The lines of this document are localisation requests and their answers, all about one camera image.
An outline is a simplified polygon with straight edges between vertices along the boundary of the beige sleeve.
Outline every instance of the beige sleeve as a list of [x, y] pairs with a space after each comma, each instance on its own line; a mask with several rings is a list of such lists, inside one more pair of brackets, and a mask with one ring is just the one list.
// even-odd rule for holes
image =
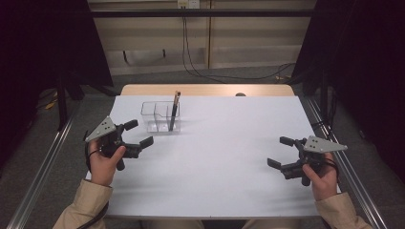
[[347, 193], [316, 201], [315, 206], [331, 228], [372, 228], [361, 217], [357, 216], [352, 200]]
[[[77, 228], [93, 219], [110, 199], [113, 189], [81, 180], [74, 203], [60, 215], [53, 228]], [[105, 228], [101, 219], [91, 228]]]

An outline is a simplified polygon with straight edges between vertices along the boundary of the white tabletop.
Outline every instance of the white tabletop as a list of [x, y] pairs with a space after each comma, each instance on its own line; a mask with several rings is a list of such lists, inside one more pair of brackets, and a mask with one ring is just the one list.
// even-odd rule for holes
[[124, 159], [112, 186], [109, 216], [134, 218], [256, 219], [317, 216], [310, 187], [301, 178], [285, 180], [267, 166], [268, 157], [293, 163], [295, 147], [280, 136], [313, 135], [296, 96], [182, 96], [181, 132], [147, 133], [142, 102], [173, 96], [118, 96], [115, 124], [132, 119], [127, 143], [153, 135], [155, 143], [138, 159]]

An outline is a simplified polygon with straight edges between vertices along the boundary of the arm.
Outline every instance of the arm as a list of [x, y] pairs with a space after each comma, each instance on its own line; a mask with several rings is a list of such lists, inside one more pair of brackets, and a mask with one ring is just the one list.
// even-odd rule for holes
[[[111, 158], [102, 156], [98, 151], [98, 144], [92, 141], [89, 152], [92, 165], [90, 181], [82, 180], [77, 189], [74, 203], [68, 206], [60, 215], [53, 228], [77, 228], [93, 219], [110, 199], [117, 162], [123, 157], [125, 147], [119, 147]], [[105, 228], [103, 220], [99, 220], [91, 228]]]
[[[331, 153], [325, 154], [325, 158], [333, 160]], [[324, 166], [318, 175], [308, 164], [305, 164], [303, 171], [312, 181], [312, 192], [316, 200], [315, 206], [331, 228], [372, 228], [361, 217], [357, 216], [347, 193], [337, 195], [336, 171], [332, 167]]]

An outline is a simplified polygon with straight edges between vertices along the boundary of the transparent box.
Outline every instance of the transparent box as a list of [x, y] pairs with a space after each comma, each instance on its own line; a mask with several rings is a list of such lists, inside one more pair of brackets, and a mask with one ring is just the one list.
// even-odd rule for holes
[[173, 101], [143, 102], [140, 114], [147, 132], [177, 133], [181, 130], [180, 103], [174, 106]]

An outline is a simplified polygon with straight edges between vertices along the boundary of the hand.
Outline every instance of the hand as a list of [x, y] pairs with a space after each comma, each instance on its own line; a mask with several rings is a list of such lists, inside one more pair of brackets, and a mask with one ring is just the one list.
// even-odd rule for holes
[[[331, 153], [326, 153], [325, 159], [333, 160], [333, 156]], [[337, 194], [336, 170], [333, 167], [325, 165], [318, 175], [308, 164], [305, 164], [303, 165], [303, 171], [310, 181], [312, 181], [312, 192], [316, 201], [330, 198]]]
[[124, 156], [126, 148], [125, 146], [120, 146], [111, 158], [102, 156], [101, 153], [97, 151], [98, 149], [98, 140], [93, 140], [89, 143], [89, 152], [96, 151], [90, 155], [90, 164], [92, 166], [92, 178], [90, 181], [95, 184], [110, 186], [113, 182], [117, 163]]

